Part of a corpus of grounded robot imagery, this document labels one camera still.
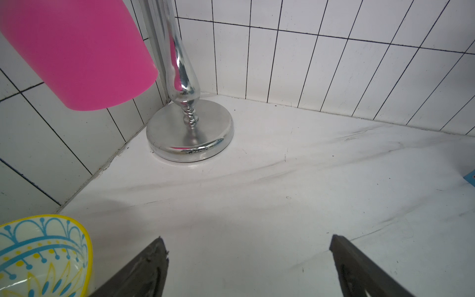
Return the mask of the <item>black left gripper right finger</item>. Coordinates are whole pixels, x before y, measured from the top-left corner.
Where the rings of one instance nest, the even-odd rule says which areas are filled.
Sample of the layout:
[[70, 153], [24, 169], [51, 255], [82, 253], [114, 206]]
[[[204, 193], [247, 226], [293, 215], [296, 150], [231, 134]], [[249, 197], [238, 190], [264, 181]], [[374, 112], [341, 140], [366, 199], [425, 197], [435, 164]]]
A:
[[411, 297], [350, 240], [333, 235], [329, 250], [333, 254], [338, 279], [345, 297]]

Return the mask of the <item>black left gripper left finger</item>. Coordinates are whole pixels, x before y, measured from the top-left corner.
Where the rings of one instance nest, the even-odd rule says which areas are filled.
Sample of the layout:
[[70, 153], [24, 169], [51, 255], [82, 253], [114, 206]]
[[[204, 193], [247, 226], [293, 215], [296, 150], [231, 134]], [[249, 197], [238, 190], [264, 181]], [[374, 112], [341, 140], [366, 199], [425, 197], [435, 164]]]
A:
[[168, 251], [163, 239], [159, 237], [91, 295], [93, 297], [161, 297], [168, 267]]

